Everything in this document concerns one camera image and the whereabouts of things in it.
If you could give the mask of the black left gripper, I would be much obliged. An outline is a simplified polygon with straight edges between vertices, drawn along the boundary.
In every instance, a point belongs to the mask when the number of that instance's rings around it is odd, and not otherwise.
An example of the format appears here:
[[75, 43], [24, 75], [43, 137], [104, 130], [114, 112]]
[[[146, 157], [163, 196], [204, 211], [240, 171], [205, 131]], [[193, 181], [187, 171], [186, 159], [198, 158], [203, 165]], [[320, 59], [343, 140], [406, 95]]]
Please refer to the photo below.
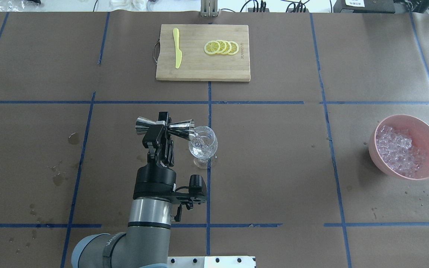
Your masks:
[[[159, 112], [158, 124], [151, 125], [142, 139], [144, 148], [160, 148], [162, 137], [166, 134], [165, 125], [170, 124], [169, 112]], [[174, 166], [174, 141], [168, 141], [168, 166], [164, 166], [152, 153], [147, 153], [147, 164], [138, 169], [133, 200], [143, 197], [166, 200], [177, 203], [174, 196], [174, 184], [177, 174], [170, 169]]]

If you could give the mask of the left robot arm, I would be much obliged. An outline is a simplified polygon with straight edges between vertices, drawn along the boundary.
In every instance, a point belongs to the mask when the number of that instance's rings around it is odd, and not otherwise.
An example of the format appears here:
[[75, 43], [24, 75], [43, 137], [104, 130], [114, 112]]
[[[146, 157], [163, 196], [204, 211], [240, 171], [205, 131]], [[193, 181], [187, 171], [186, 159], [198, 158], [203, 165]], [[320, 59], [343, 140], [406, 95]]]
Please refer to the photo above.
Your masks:
[[83, 238], [74, 248], [74, 268], [167, 268], [171, 213], [177, 174], [169, 112], [157, 121], [139, 117], [136, 132], [148, 149], [147, 164], [138, 169], [126, 232]]

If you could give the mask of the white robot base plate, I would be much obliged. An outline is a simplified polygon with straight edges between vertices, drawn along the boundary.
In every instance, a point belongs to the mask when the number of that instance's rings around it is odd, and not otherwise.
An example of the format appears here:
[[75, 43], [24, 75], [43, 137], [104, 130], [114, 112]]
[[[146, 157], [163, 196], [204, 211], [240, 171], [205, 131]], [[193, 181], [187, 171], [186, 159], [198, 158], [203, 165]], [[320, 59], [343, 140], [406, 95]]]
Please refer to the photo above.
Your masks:
[[168, 268], [256, 268], [254, 256], [169, 256]]

